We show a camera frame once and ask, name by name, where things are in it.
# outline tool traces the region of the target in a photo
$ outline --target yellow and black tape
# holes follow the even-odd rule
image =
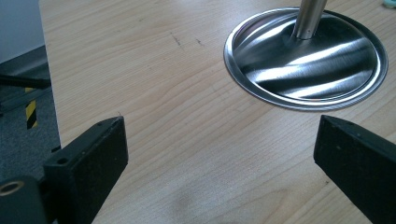
[[[25,88],[25,92],[31,91],[32,88]],[[32,129],[37,126],[37,114],[35,113],[35,100],[26,105],[26,127]]]

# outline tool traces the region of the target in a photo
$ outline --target stainless steel base rim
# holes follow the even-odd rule
[[[266,11],[229,35],[224,61],[234,80],[265,102],[305,111],[354,105],[388,70],[378,38],[352,19],[325,10],[315,36],[292,36],[298,8]]]

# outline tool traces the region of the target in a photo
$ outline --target wooden table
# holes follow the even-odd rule
[[[63,147],[99,120],[126,121],[129,165],[95,223],[370,223],[315,165],[313,150],[321,114],[396,143],[396,10],[329,0],[326,9],[382,41],[388,76],[357,105],[306,113],[252,97],[223,62],[242,20],[299,5],[41,0]]]

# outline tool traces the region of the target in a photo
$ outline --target floor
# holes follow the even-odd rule
[[[0,64],[0,74],[50,78],[45,47]],[[0,181],[18,175],[43,177],[43,162],[59,148],[52,91],[35,91],[36,125],[26,115],[26,89],[0,85]]]

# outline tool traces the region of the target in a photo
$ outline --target teal object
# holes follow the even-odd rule
[[[396,0],[384,0],[386,7],[396,7]]]

